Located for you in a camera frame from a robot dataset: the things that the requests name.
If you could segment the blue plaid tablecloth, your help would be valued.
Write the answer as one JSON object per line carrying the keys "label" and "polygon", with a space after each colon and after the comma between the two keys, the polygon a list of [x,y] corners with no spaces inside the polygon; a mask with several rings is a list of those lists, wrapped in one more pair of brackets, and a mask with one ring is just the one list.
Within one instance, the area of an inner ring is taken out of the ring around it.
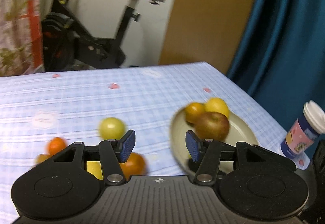
{"label": "blue plaid tablecloth", "polygon": [[211,97],[223,99],[263,148],[280,152],[287,130],[206,62],[1,78],[1,223],[18,218],[11,187],[48,142],[96,145],[107,117],[135,131],[134,151],[145,157],[149,174],[183,174],[170,150],[171,120],[188,103]]}

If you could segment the red floral curtain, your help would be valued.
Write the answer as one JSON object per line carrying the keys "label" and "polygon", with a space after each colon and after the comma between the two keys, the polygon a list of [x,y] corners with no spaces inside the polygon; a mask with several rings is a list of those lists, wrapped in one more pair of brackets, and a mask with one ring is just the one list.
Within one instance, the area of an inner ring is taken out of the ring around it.
{"label": "red floral curtain", "polygon": [[43,67],[40,0],[1,0],[1,76]]}

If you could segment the beige round plate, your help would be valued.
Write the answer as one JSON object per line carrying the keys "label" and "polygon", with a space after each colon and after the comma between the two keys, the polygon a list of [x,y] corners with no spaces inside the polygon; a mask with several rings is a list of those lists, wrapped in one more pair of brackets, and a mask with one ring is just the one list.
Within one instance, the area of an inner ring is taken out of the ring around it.
{"label": "beige round plate", "polygon": [[[225,143],[235,146],[237,142],[247,142],[251,145],[258,145],[259,142],[248,125],[234,113],[230,113],[229,117],[230,131],[225,139]],[[171,121],[170,125],[170,145],[173,157],[179,166],[190,176],[194,176],[195,172],[191,171],[188,166],[190,154],[186,147],[186,132],[194,130],[194,127],[186,122],[184,108],[178,110]]]}

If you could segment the red brown apple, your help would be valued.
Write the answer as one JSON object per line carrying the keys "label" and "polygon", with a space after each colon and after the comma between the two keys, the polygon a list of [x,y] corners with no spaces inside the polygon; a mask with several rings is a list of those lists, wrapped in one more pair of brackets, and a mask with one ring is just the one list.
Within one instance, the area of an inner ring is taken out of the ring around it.
{"label": "red brown apple", "polygon": [[212,139],[223,142],[229,131],[228,118],[219,112],[205,112],[194,124],[194,132],[202,140]]}

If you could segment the paper cup with lid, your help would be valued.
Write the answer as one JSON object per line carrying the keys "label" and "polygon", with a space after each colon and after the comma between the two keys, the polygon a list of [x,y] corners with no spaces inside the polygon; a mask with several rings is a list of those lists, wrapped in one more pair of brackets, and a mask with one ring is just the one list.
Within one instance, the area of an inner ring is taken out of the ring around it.
{"label": "paper cup with lid", "polygon": [[306,102],[301,116],[296,119],[280,144],[282,153],[294,159],[314,144],[319,136],[324,135],[324,130],[324,111],[314,101]]}

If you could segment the blue curtain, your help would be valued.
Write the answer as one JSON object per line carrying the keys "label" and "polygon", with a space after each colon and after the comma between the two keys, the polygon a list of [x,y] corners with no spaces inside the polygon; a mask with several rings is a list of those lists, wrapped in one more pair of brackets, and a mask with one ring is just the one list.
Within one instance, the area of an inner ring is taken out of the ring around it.
{"label": "blue curtain", "polygon": [[306,102],[324,107],[324,0],[255,0],[227,76],[280,124],[261,138],[278,151]]}

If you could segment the small orange tangerine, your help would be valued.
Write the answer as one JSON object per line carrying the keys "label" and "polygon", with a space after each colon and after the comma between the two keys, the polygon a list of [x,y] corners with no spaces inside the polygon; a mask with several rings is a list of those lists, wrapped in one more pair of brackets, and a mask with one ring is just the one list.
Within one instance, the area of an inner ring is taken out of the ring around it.
{"label": "small orange tangerine", "polygon": [[53,156],[67,147],[67,142],[60,137],[55,137],[47,144],[47,153]]}
{"label": "small orange tangerine", "polygon": [[49,154],[40,154],[36,157],[35,164],[38,165],[40,163],[43,163],[50,157]]}

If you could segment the orange with dark spots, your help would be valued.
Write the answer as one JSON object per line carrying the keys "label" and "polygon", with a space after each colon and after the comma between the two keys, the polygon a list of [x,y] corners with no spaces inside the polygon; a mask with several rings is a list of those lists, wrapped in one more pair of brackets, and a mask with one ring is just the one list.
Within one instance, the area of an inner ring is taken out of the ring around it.
{"label": "orange with dark spots", "polygon": [[205,113],[204,104],[192,102],[184,109],[185,119],[188,123],[196,124],[198,119]]}

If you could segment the orange tomato-like fruit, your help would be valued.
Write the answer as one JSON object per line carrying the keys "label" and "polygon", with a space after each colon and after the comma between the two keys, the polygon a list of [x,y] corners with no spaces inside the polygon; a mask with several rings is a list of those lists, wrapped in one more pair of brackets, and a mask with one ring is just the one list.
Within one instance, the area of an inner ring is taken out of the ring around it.
{"label": "orange tomato-like fruit", "polygon": [[127,181],[131,176],[146,175],[147,172],[145,158],[139,153],[132,152],[127,161],[119,165]]}

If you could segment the small yellow lemon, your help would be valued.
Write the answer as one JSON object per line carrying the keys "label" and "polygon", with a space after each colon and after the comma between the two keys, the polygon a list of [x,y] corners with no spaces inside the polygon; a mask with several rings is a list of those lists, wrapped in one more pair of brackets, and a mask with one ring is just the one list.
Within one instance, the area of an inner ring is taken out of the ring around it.
{"label": "small yellow lemon", "polygon": [[87,161],[87,172],[95,176],[98,180],[103,180],[100,161]]}

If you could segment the large yellow lemon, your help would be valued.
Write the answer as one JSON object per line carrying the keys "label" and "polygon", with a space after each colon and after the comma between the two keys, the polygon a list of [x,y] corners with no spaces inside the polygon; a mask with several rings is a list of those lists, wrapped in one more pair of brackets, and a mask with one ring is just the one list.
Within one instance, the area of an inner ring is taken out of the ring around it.
{"label": "large yellow lemon", "polygon": [[227,118],[230,116],[230,110],[221,98],[210,98],[204,105],[206,112],[218,112],[225,115]]}

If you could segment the green round fruit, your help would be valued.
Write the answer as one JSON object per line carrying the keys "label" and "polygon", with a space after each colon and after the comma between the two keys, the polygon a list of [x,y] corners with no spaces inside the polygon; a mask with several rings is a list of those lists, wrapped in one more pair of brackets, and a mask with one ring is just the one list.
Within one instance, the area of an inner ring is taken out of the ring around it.
{"label": "green round fruit", "polygon": [[126,125],[118,118],[108,117],[100,122],[98,131],[103,140],[121,139],[126,132]]}

